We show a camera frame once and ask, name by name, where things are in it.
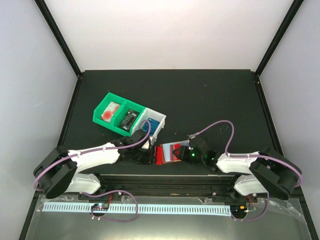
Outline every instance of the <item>black table surface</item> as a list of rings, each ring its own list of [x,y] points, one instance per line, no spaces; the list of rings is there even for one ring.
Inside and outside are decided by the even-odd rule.
[[[92,121],[94,109],[114,93],[166,115],[156,145],[186,140],[219,120],[230,120],[235,135],[229,151],[252,153],[273,147],[250,70],[87,70],[62,143],[70,150],[103,145],[121,136]],[[222,123],[201,136],[214,150],[224,151],[231,126]],[[86,171],[106,175],[194,175],[210,173],[184,162],[164,165],[106,164]]]

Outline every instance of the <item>black object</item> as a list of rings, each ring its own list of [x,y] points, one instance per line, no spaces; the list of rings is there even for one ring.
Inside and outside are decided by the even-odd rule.
[[[55,36],[55,39],[59,43],[64,55],[66,56],[66,59],[68,59],[75,75],[77,77],[80,77],[82,75],[80,68],[78,67],[78,64],[72,55],[64,37],[62,36],[58,25],[56,24],[56,21],[54,20],[51,12],[49,11],[49,8],[44,0],[34,0],[35,3],[37,4],[39,10],[41,11],[46,23],[50,27],[53,35]]]
[[[33,175],[39,176],[54,162],[66,157],[68,150],[63,146],[57,146],[51,153],[34,169]],[[77,170],[77,163],[68,159],[61,164],[56,165],[45,173],[38,181],[40,188],[42,189],[47,199],[54,199],[63,194]]]
[[[181,161],[190,164],[203,164],[211,172],[217,171],[216,163],[221,155],[213,151],[201,137],[196,136],[189,141],[189,146],[180,146],[172,153]]]
[[[124,136],[124,137],[121,137],[120,139],[111,140],[110,143],[115,145],[116,147],[129,146],[129,145],[132,145],[132,144],[135,144],[135,143],[141,141],[145,136],[146,136],[146,133],[143,130],[139,129],[139,130],[135,131],[130,137]],[[139,149],[147,141],[148,141],[148,138],[138,145],[123,148],[123,149],[118,149],[118,152],[120,154],[124,154],[124,153],[132,151],[133,149]]]
[[[236,219],[244,219],[247,215],[247,206],[230,205],[230,212]]]
[[[304,2],[304,0],[294,0],[293,3],[291,4],[288,12],[284,16],[284,19],[283,19],[281,25],[279,26],[279,28],[276,31],[269,47],[267,48],[258,68],[255,71],[255,74],[258,77],[262,74],[263,70],[265,69],[266,65],[268,64],[271,56],[273,55],[274,51],[276,50],[282,37],[285,35],[288,27],[290,26],[292,20],[296,16],[296,14],[297,14],[297,12],[303,2]]]
[[[109,209],[109,204],[103,204],[103,203],[96,203],[94,205],[91,206],[90,208],[90,216],[91,216],[91,212],[94,210],[94,211],[108,211]],[[96,216],[96,217],[102,217],[103,215],[105,215],[104,212],[93,212],[92,213],[93,216]]]
[[[261,154],[284,161],[294,167],[299,173],[302,173],[300,168],[271,148],[262,151]],[[281,200],[289,199],[290,194],[299,181],[299,177],[291,169],[260,157],[251,163],[249,170],[272,197]]]
[[[139,112],[129,109],[129,111],[125,114],[124,119],[121,121],[119,128],[125,130],[126,132],[130,132],[130,129],[138,116]]]

